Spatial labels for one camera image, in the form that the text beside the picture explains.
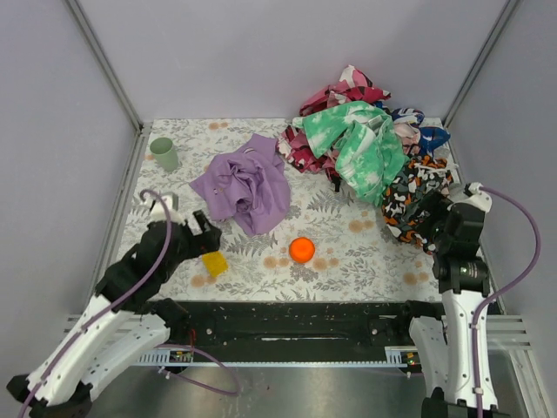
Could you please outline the black orange camouflage cloth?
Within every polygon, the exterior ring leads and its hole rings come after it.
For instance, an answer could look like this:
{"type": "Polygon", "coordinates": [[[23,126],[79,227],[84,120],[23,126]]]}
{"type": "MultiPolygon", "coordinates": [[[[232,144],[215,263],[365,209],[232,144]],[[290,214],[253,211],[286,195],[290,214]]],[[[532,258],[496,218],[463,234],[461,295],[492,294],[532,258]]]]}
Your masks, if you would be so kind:
{"type": "Polygon", "coordinates": [[[383,194],[381,211],[393,237],[431,254],[435,245],[418,231],[428,212],[418,210],[410,216],[407,213],[411,205],[418,204],[429,192],[447,194],[452,182],[453,176],[445,158],[428,155],[410,158],[383,194]]]}

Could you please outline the purple polo shirt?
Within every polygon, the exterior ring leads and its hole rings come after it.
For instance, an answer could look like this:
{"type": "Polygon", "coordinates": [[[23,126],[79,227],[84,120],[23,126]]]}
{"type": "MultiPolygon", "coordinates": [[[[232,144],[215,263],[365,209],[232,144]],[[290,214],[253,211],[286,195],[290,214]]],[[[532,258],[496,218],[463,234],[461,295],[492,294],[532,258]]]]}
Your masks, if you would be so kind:
{"type": "Polygon", "coordinates": [[[284,220],[291,188],[277,143],[254,134],[236,151],[215,156],[205,173],[190,183],[211,219],[234,219],[249,237],[266,234],[284,220]]]}

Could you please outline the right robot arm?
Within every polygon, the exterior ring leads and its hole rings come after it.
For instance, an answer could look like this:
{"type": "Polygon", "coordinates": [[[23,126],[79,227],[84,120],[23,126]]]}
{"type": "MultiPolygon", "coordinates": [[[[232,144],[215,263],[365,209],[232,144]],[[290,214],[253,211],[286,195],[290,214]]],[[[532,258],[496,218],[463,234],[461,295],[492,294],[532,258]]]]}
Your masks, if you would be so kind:
{"type": "Polygon", "coordinates": [[[412,318],[409,334],[418,350],[427,396],[423,417],[501,417],[493,389],[487,344],[490,274],[478,255],[491,197],[468,187],[448,195],[429,192],[408,210],[425,218],[419,233],[433,245],[444,319],[412,318]]]}

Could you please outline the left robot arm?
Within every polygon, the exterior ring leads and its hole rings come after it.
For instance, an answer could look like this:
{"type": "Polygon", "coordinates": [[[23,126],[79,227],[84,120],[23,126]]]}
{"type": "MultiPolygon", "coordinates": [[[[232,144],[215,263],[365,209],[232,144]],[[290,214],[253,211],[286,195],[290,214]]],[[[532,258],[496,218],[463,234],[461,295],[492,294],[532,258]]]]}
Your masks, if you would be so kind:
{"type": "Polygon", "coordinates": [[[193,216],[199,234],[175,211],[152,214],[141,240],[105,271],[58,348],[35,371],[9,381],[20,416],[84,417],[141,354],[194,340],[190,315],[177,302],[147,305],[181,263],[220,248],[220,230],[202,212],[193,216]]]}

